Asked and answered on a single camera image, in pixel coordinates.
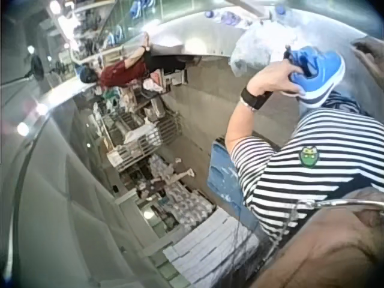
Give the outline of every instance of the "black wristband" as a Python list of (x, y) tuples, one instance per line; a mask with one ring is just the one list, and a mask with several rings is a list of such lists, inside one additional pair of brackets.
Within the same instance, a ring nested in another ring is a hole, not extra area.
[(244, 88), (241, 92), (241, 98), (244, 100), (244, 102), (246, 102), (249, 106), (251, 106), (256, 110), (259, 110), (271, 95), (272, 95), (272, 92), (267, 91), (262, 95), (254, 96), (249, 93), (247, 88)]

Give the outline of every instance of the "green owl patch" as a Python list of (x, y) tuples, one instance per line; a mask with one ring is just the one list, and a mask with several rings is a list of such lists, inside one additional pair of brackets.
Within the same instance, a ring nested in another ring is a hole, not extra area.
[(315, 146), (304, 147), (299, 153), (301, 164), (307, 168), (313, 168), (319, 160), (320, 153)]

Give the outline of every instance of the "black and white striped shirt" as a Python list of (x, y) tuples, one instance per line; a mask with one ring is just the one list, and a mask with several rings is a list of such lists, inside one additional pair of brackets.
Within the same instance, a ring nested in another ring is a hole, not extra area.
[[(338, 199), (370, 185), (384, 192), (384, 125), (341, 110), (311, 111), (279, 152), (248, 137), (235, 146), (231, 158), (245, 204), (272, 239), (299, 199)], [(313, 213), (299, 205), (299, 220), (289, 224), (286, 238)]]

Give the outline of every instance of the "blue sneaker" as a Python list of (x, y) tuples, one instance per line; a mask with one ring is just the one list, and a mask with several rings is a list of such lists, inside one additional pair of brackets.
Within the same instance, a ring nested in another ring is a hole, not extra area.
[(145, 8), (151, 8), (156, 4), (156, 0), (141, 0), (143, 9)]
[(321, 53), (312, 47), (293, 51), (291, 56), (292, 64), (304, 72), (290, 76), (290, 80), (305, 91), (305, 95), (298, 95), (299, 101), (308, 108), (320, 107), (344, 77), (343, 57), (333, 51)]
[(141, 0), (136, 0), (132, 3), (130, 9), (130, 16), (132, 19), (139, 18), (142, 15), (142, 2)]

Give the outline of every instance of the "bottle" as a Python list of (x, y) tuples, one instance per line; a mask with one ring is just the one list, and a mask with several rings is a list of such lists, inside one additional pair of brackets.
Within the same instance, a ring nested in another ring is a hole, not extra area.
[(284, 5), (277, 5), (275, 7), (275, 18), (277, 22), (280, 22), (284, 26), (296, 26), (295, 17), (291, 9), (287, 9)]
[(237, 28), (247, 29), (252, 25), (252, 21), (242, 19), (239, 15), (231, 11), (209, 10), (205, 13), (205, 17), (212, 19), (217, 23), (223, 23)]

